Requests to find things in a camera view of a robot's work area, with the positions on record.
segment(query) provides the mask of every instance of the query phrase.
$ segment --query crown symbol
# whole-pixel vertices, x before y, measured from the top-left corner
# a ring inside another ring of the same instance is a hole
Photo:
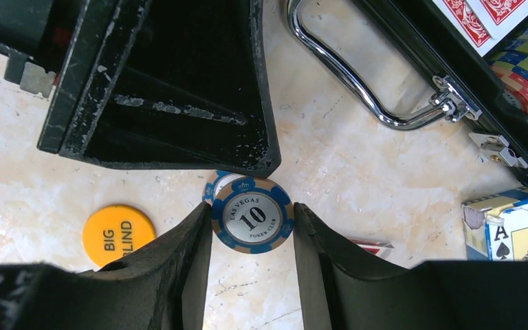
[[[250,189],[250,185],[249,184],[241,184],[238,186],[238,189],[239,190],[248,190]]]

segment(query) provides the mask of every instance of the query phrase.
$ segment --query yellow disc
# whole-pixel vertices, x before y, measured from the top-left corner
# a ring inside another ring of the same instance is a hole
[[[126,205],[113,205],[94,213],[82,233],[86,253],[98,266],[130,254],[155,239],[146,215]]]

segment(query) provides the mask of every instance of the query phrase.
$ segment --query table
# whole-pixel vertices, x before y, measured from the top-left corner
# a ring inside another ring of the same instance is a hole
[[[398,113],[433,93],[372,23],[345,0],[307,0],[305,23]],[[287,31],[285,2],[264,0],[264,46],[283,156],[271,176],[294,201],[352,238],[387,239],[389,260],[463,259],[461,202],[515,188],[481,164],[463,124],[402,133],[381,126]],[[161,234],[201,200],[210,170],[120,171],[36,149],[49,100],[3,80],[0,55],[0,263],[97,269],[82,247],[89,215],[109,204],[145,212]],[[244,255],[214,238],[204,329],[302,329],[292,238]]]

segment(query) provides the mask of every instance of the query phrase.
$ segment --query metal bracket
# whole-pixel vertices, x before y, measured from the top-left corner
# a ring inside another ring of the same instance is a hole
[[[515,152],[509,148],[509,141],[502,135],[483,133],[469,133],[468,135],[478,145],[485,159],[508,167],[528,168],[527,162],[515,155]]]
[[[430,98],[428,106],[410,115],[394,115],[384,107],[371,88],[343,58],[309,32],[300,22],[298,9],[302,2],[303,0],[288,0],[287,2],[287,21],[290,32],[331,70],[382,124],[398,131],[412,131],[442,118],[458,122],[463,117],[478,120],[482,114],[482,111],[465,96],[464,91],[453,79],[434,76],[432,80],[439,91]]]

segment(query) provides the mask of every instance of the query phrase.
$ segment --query poker chip case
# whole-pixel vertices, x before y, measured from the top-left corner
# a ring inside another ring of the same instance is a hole
[[[316,51],[327,46],[301,25],[298,6],[303,1],[307,0],[288,1],[289,29],[380,119],[382,114],[375,110],[380,110],[379,105],[375,106],[372,100],[365,102],[368,98],[366,94],[371,96],[371,88],[364,86],[362,77],[360,81],[352,80],[343,69],[347,63],[338,55],[333,53],[336,60],[332,60]],[[508,166],[520,182],[528,185],[528,115],[503,97],[505,85],[492,71],[489,59],[477,54],[432,0],[350,1],[376,24],[435,91],[442,92],[441,78],[452,82],[452,89],[459,90],[471,113],[462,113],[459,117],[447,115],[446,119],[465,121],[472,130],[470,137],[481,149],[481,155]],[[510,34],[517,33],[523,29],[522,26],[523,23]],[[499,43],[487,55],[492,55],[504,44]],[[367,91],[359,92],[360,85]],[[440,116],[430,118],[428,123],[438,119],[441,119]],[[405,130],[387,122],[385,124]]]

